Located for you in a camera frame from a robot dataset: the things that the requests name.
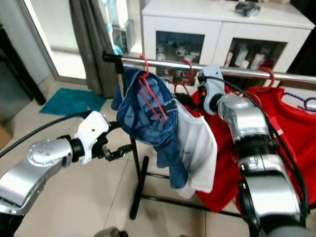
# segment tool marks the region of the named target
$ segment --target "white shirt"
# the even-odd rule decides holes
[[[178,124],[176,135],[180,144],[180,156],[188,172],[188,181],[176,192],[190,198],[195,191],[210,193],[213,189],[217,143],[204,117],[194,117],[176,100]]]

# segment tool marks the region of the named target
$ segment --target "cabinet top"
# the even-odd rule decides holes
[[[260,3],[259,15],[250,18],[235,13],[236,4],[236,1],[223,0],[151,0],[143,9],[143,15],[264,24],[310,30],[315,26],[291,4]]]

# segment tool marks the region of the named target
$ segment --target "red clothing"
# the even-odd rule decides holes
[[[200,103],[198,92],[192,99],[196,104]],[[241,180],[231,132],[217,115],[212,116],[202,110],[193,112],[187,106],[186,108],[195,117],[204,116],[216,139],[218,151],[213,189],[209,194],[196,191],[196,195],[211,211],[219,212],[237,195],[237,184]]]
[[[255,92],[257,87],[249,89]],[[316,202],[316,115],[282,102],[283,88],[270,88],[255,92],[260,98],[263,110],[275,116],[285,137],[296,155],[296,163],[306,183],[309,204]]]
[[[274,127],[283,131],[281,137],[289,146],[290,152],[300,168],[306,182],[310,204],[316,202],[316,115],[307,114],[282,102],[282,88],[270,88],[255,93],[261,101],[264,111],[271,117]],[[200,103],[198,92],[192,96],[196,104]],[[222,210],[236,195],[237,183],[241,179],[230,130],[217,115],[212,116],[203,111],[192,112],[194,116],[204,116],[209,124],[218,146],[216,171],[211,193],[196,192],[205,206],[214,212]]]

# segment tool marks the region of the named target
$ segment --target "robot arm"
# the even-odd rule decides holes
[[[251,236],[310,236],[301,225],[300,200],[271,144],[262,111],[247,98],[225,94],[218,66],[204,68],[198,79],[206,91],[205,111],[217,113],[231,130],[243,177],[238,199]]]
[[[113,153],[106,147],[106,135],[118,127],[117,122],[111,124],[99,112],[91,112],[74,139],[67,135],[31,145],[24,158],[0,178],[0,236],[14,235],[48,179],[61,169],[72,162],[86,164],[94,157],[111,161],[130,152],[130,145]]]

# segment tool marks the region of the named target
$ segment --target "blue mat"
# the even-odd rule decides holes
[[[45,104],[42,114],[68,116],[74,113],[91,110],[100,111],[106,99],[91,91],[61,88]]]

